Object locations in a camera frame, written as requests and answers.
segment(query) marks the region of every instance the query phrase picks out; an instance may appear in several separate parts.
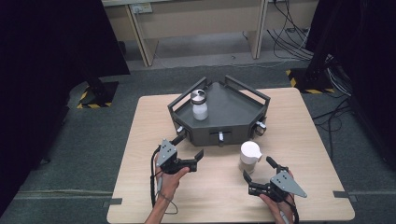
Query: human hand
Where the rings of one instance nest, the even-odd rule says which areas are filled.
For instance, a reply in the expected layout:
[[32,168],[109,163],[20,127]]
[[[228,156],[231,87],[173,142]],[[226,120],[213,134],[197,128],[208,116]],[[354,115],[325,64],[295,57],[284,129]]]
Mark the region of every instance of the human hand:
[[169,203],[172,202],[175,196],[180,178],[189,171],[189,167],[184,167],[174,175],[168,175],[162,172],[161,167],[155,167],[155,174],[157,174],[157,184],[161,183],[161,185],[158,186],[161,189],[157,189],[160,196],[158,197],[157,202],[154,204],[154,207],[151,210],[151,213],[148,215],[145,223],[161,223],[161,220],[163,219],[163,214],[165,213]]
[[[293,223],[293,212],[291,211],[291,208],[287,203],[285,202],[276,203],[271,198],[269,198],[264,194],[261,194],[260,198],[268,205],[268,208],[270,209],[276,224],[285,223],[285,220],[280,215],[280,211],[283,212],[285,217],[288,219],[289,223]],[[294,194],[289,194],[288,197],[286,197],[286,201],[291,204],[294,204]]]
[[174,175],[169,175],[165,174],[162,172],[161,167],[155,167],[155,174],[157,178],[157,184],[162,182],[160,186],[158,186],[160,189],[158,189],[159,194],[163,196],[165,199],[172,201],[175,192],[178,188],[179,185],[179,180],[181,177],[183,177],[186,173],[190,171],[189,167],[184,167],[181,170],[179,170],[177,173]]

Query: black cable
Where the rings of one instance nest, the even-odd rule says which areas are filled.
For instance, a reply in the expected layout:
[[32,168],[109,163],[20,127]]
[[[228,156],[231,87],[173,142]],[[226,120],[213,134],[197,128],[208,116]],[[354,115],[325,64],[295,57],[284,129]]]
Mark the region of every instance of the black cable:
[[276,9],[282,13],[282,15],[286,18],[287,21],[289,21],[291,23],[291,25],[293,25],[294,29],[296,29],[296,31],[300,31],[300,33],[304,34],[304,32],[293,22],[291,15],[290,15],[290,11],[289,11],[289,1],[286,1],[286,9],[288,11],[288,14],[285,14],[277,5],[276,5],[276,1],[274,2],[274,6],[276,7]]
[[[280,40],[282,40],[283,42],[285,42],[285,44],[290,45],[290,46],[292,46],[293,48],[296,48],[296,47],[293,46],[291,43],[289,43],[288,41],[286,41],[286,40],[284,40],[282,37],[280,37],[280,34],[278,35],[278,34],[276,33],[275,30],[273,30],[273,32],[276,34],[277,39],[280,39]],[[311,60],[310,58],[306,57],[305,55],[302,55],[302,54],[300,54],[299,52],[297,52],[295,49],[290,49],[290,48],[286,47],[285,44],[283,44],[283,43],[281,43],[281,44],[283,45],[284,49],[286,49],[286,50],[288,50],[288,51],[289,51],[289,50],[293,51],[294,53],[298,54],[298,56],[301,57],[302,59],[304,59],[304,60]]]
[[[274,38],[274,37],[271,35],[271,33],[267,30],[267,32],[270,34],[270,36],[271,36],[271,37],[274,39],[274,41],[275,41],[275,44],[274,44],[274,54],[275,54],[275,56],[276,56],[277,58],[281,58],[281,59],[296,59],[296,60],[302,60],[302,61],[309,61],[310,58],[308,58],[307,56],[302,55],[302,54],[306,54],[306,55],[312,56],[310,53],[307,53],[306,51],[304,51],[304,49],[302,49],[301,46],[296,47],[296,46],[292,45],[291,43],[289,43],[288,41],[286,41],[286,40],[284,40],[283,38],[280,37],[281,34],[282,34],[282,32],[285,31],[285,27],[286,27],[287,21],[290,21],[291,24],[293,25],[294,29],[297,30],[297,34],[299,35],[299,37],[304,41],[304,39],[300,36],[300,34],[299,34],[298,31],[300,31],[300,32],[302,32],[302,33],[304,33],[304,32],[301,31],[301,29],[299,29],[299,28],[294,24],[294,22],[293,22],[293,20],[292,20],[292,18],[291,18],[289,2],[286,1],[287,14],[285,14],[285,13],[276,5],[276,2],[274,2],[274,5],[275,5],[276,9],[277,9],[280,13],[282,13],[283,16],[285,16],[285,22],[284,22],[284,25],[283,25],[283,27],[282,27],[282,30],[281,30],[280,34],[278,35],[278,34],[274,31],[274,33],[277,35],[276,38]],[[290,39],[292,42],[294,42],[295,44],[297,44],[297,43],[289,36],[289,34],[286,34],[286,35],[289,37],[289,39]],[[296,48],[296,49],[299,50],[302,54],[299,53],[299,52],[297,52],[297,51],[294,50],[294,49],[290,49],[290,48],[286,47],[285,44],[283,44],[283,43],[281,43],[281,42],[279,41],[279,39],[281,39],[281,40],[282,40],[284,43],[286,43],[287,45],[290,45],[290,46],[292,46],[293,48]],[[289,54],[291,54],[291,55],[293,55],[293,56],[295,56],[295,57],[297,57],[297,58],[292,58],[292,57],[286,58],[286,57],[280,57],[280,56],[276,55],[276,52],[275,52],[275,46],[276,46],[276,45],[280,46],[282,49],[286,50]]]
[[350,84],[351,81],[346,75],[343,74],[341,70],[333,69],[333,67],[329,67],[328,74],[330,81],[339,91],[349,96],[352,95],[353,90]]
[[[340,125],[339,125],[338,128],[333,129],[333,130],[330,130],[330,132],[332,132],[332,133],[335,133],[335,132],[337,132],[337,131],[340,131],[341,128],[343,127],[343,122],[342,122],[338,117],[335,117],[335,118],[336,118],[337,120],[339,120]],[[319,128],[321,128],[321,129],[323,129],[324,131],[328,132],[328,131],[329,131],[328,129],[322,127],[322,125],[325,124],[325,123],[327,123],[327,122],[328,122],[328,121],[326,120],[326,121],[324,121],[324,122],[322,122],[322,123],[320,123],[320,124],[315,124],[315,126],[318,126]]]
[[290,206],[291,212],[294,214],[294,223],[298,224],[300,222],[300,216],[298,215],[298,211],[297,211],[297,205],[295,204],[295,201],[293,199],[293,197],[291,197],[291,195],[289,194],[289,196],[292,198],[293,203],[291,204],[288,202],[288,200],[286,200],[286,197],[282,197],[281,195],[279,195],[276,190],[272,190],[272,192],[275,194],[275,196],[282,200],[284,203],[288,204]]
[[328,127],[329,127],[329,143],[330,143],[330,161],[332,161],[332,156],[333,156],[333,148],[332,148],[332,117],[334,117],[334,115],[337,113],[338,108],[345,102],[347,102],[349,98],[346,98],[345,100],[343,100],[332,112],[332,114],[330,115],[329,119],[328,119]]
[[350,87],[352,80],[350,79],[349,76],[347,76],[347,74],[345,74],[342,65],[339,62],[332,62],[329,68],[332,70],[332,73],[334,74],[335,77],[339,77],[341,81],[345,83],[348,86],[348,88],[352,90],[352,88]]
[[328,92],[324,92],[324,93],[325,93],[326,95],[328,95],[328,96],[334,98],[334,99],[338,99],[338,98],[341,98],[341,97],[343,97],[343,96],[346,96],[345,93],[342,93],[341,95],[337,95],[337,96],[333,96],[333,95],[331,95],[331,94],[328,93]]
[[[345,109],[345,108],[348,108],[348,107],[349,107],[349,105],[346,105],[346,106],[344,106],[344,107],[339,108],[338,110],[340,111],[340,110]],[[327,113],[324,113],[324,114],[322,114],[322,115],[313,117],[312,119],[320,119],[320,118],[322,118],[322,117],[325,117],[326,115],[330,115],[333,111],[334,111],[334,110],[332,110],[332,111],[330,111],[330,112],[327,112]]]
[[155,155],[160,151],[160,149],[161,149],[161,146],[158,146],[157,149],[154,150],[154,152],[152,153],[152,156],[151,156],[151,163],[150,163],[150,165],[151,165],[150,166],[151,177],[149,178],[150,179],[150,194],[151,194],[151,204],[153,207],[155,204],[154,179],[155,179],[155,176],[157,175],[157,174],[156,175],[154,174],[154,158],[155,158]]
[[248,37],[245,35],[245,31],[242,32],[242,36],[243,36],[246,40],[248,40]]
[[288,50],[287,50],[287,52],[288,52],[289,54],[295,56],[295,57],[281,57],[281,56],[276,55],[275,46],[276,46],[276,44],[277,44],[277,39],[275,39],[275,38],[272,36],[272,34],[270,33],[269,30],[267,30],[267,32],[268,32],[268,34],[273,38],[273,40],[275,41],[275,44],[274,44],[274,54],[275,54],[275,56],[276,56],[277,58],[280,58],[280,59],[295,59],[295,60],[306,61],[306,59],[298,58],[297,55],[294,55],[292,52],[289,52]]

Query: jar lid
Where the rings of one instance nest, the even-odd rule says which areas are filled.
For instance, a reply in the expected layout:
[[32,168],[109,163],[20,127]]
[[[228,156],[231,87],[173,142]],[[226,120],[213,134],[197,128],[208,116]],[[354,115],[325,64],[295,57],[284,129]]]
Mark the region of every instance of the jar lid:
[[206,93],[203,90],[195,90],[191,92],[191,102],[194,105],[201,105],[206,102]]

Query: floor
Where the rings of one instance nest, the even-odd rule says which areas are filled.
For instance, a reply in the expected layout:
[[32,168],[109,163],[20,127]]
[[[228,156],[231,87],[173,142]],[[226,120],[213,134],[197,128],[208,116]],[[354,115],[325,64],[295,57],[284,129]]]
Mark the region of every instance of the floor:
[[[283,31],[281,37],[294,45],[297,51],[303,45],[294,30]],[[276,66],[294,60],[293,56],[274,46],[273,38],[265,33],[259,59],[253,59],[243,32],[170,37],[161,39],[155,53],[153,65],[146,67],[135,41],[126,41],[125,60],[131,71],[194,66],[234,66],[240,64],[274,63]]]

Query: black curtain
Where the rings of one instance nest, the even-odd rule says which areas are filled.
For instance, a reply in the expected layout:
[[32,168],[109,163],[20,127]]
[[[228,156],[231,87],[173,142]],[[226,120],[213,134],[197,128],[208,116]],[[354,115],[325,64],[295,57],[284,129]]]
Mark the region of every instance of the black curtain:
[[[320,0],[307,48],[315,51],[330,13],[332,0]],[[396,1],[348,0],[338,16],[330,53],[350,77],[353,89],[350,103],[376,142],[378,151],[396,169],[396,91],[394,61],[396,52]]]
[[2,2],[0,216],[49,149],[82,69],[130,74],[100,0]]

